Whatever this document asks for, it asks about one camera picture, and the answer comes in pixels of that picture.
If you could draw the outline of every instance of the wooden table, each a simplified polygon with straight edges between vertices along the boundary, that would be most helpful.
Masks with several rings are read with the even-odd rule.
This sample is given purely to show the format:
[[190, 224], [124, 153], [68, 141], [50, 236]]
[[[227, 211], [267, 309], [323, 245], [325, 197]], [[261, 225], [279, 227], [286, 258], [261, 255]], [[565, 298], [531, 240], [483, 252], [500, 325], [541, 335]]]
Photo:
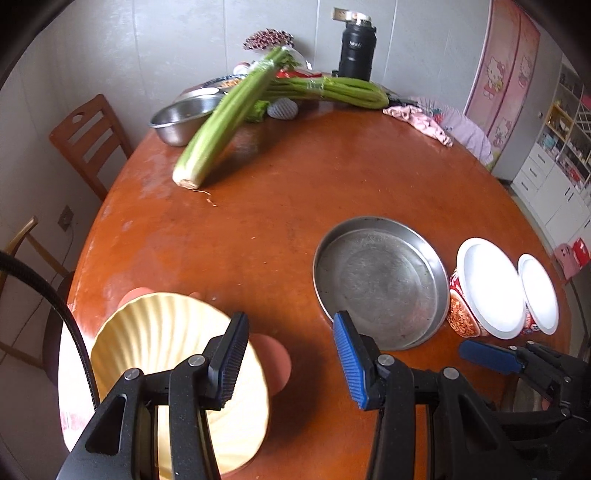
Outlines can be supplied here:
[[[89, 346], [121, 297], [140, 286], [198, 291], [227, 314], [246, 311], [252, 332], [285, 345], [290, 382], [272, 399], [261, 450], [236, 479], [365, 477], [375, 412], [349, 397], [311, 275], [316, 246], [345, 219], [378, 215], [410, 226], [448, 273], [473, 236], [515, 263], [532, 254], [554, 281], [560, 326], [553, 336], [529, 338], [567, 351], [570, 313], [549, 257], [503, 187], [461, 145], [444, 147], [380, 112], [320, 103], [296, 121], [243, 127], [203, 186], [211, 203], [172, 182], [181, 151], [150, 132], [134, 152], [90, 231], [69, 302]], [[460, 340], [445, 323], [396, 356], [414, 368], [458, 367], [498, 401], [504, 377], [462, 361]], [[422, 420], [418, 409], [417, 478], [426, 471]]]

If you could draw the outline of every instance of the pink hello kitty door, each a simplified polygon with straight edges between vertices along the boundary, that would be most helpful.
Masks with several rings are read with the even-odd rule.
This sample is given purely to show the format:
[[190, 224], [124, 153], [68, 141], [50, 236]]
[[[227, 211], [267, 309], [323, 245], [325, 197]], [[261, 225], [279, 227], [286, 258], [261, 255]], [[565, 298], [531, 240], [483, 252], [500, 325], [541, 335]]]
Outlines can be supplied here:
[[512, 0], [493, 0], [482, 65], [466, 115], [487, 134], [497, 160], [521, 113], [540, 33]]

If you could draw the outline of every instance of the screw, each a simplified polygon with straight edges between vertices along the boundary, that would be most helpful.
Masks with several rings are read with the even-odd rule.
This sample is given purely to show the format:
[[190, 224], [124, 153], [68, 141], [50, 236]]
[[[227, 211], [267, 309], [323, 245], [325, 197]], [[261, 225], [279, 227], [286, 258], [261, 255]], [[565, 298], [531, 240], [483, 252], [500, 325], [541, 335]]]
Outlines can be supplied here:
[[139, 377], [139, 368], [130, 368], [129, 370], [126, 370], [125, 373], [123, 374], [123, 377], [126, 380], [134, 380], [136, 378]]
[[192, 355], [189, 357], [189, 365], [191, 367], [198, 367], [205, 363], [205, 357], [203, 355]]
[[460, 376], [460, 372], [453, 367], [445, 367], [443, 369], [443, 376], [449, 380], [456, 380]]
[[383, 367], [388, 367], [394, 363], [394, 357], [387, 353], [382, 353], [382, 355], [378, 357], [378, 363]]

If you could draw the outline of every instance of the chair backrest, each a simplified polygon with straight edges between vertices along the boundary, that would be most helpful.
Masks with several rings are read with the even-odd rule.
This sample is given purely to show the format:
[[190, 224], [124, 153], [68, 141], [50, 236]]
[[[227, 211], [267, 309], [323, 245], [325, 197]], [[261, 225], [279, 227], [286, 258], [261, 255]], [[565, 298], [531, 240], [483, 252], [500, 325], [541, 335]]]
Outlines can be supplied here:
[[[76, 132], [98, 113], [102, 113], [102, 117], [80, 138], [72, 141], [72, 137], [76, 135]], [[86, 161], [85, 155], [108, 130], [111, 130], [111, 135], [98, 147], [94, 155]], [[104, 200], [107, 196], [107, 189], [97, 177], [99, 170], [117, 147], [121, 146], [127, 158], [133, 153], [125, 131], [102, 93], [68, 115], [53, 129], [49, 135], [49, 140], [101, 200]]]
[[[25, 238], [29, 241], [29, 243], [33, 246], [35, 251], [39, 253], [39, 255], [45, 260], [53, 270], [55, 270], [58, 274], [62, 277], [66, 277], [70, 274], [70, 272], [64, 268], [64, 266], [59, 263], [54, 256], [52, 256], [32, 235], [31, 230], [35, 228], [35, 226], [39, 223], [37, 217], [31, 218], [27, 224], [15, 235], [15, 237], [8, 243], [4, 251], [12, 255], [13, 257], [17, 254], [18, 248], [22, 245]], [[8, 278], [8, 274], [6, 272], [0, 272], [0, 296], [2, 296], [2, 292], [4, 290], [4, 285], [6, 284], [6, 280]], [[37, 368], [43, 368], [43, 363], [41, 360], [29, 355], [28, 353], [21, 352], [20, 350], [14, 348], [11, 345], [7, 345], [6, 343], [0, 342], [0, 350], [4, 350], [9, 355], [12, 355], [23, 362], [32, 365]]]

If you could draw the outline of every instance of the instant noodle cup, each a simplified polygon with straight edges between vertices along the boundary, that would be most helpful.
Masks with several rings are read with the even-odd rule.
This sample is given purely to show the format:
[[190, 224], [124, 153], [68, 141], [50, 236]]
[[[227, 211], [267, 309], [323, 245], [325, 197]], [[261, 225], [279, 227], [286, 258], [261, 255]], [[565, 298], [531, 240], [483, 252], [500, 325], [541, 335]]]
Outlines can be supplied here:
[[521, 333], [541, 331], [552, 335], [558, 328], [558, 300], [548, 273], [530, 254], [521, 255], [517, 271], [525, 296], [525, 325]]
[[524, 289], [511, 260], [488, 240], [462, 243], [450, 279], [450, 326], [464, 338], [508, 340], [522, 331], [525, 317]]

